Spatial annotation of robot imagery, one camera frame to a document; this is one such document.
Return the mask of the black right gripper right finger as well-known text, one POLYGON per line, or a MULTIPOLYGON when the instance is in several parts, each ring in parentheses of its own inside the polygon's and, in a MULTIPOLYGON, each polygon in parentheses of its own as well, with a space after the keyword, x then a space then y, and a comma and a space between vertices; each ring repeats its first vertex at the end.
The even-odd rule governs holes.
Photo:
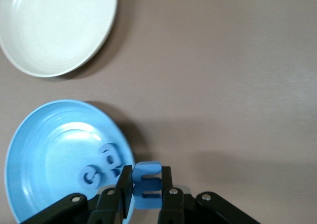
POLYGON ((162 167, 159 224, 257 224, 258 221, 214 192, 196 197, 172 183, 171 167, 162 167))

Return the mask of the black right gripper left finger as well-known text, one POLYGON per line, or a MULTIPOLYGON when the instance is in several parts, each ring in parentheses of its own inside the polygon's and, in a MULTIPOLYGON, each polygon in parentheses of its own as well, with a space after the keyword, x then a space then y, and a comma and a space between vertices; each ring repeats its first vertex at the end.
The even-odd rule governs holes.
POLYGON ((124 166, 115 187, 92 200, 80 193, 60 199, 25 221, 26 224, 121 224, 133 195, 132 166, 124 166))

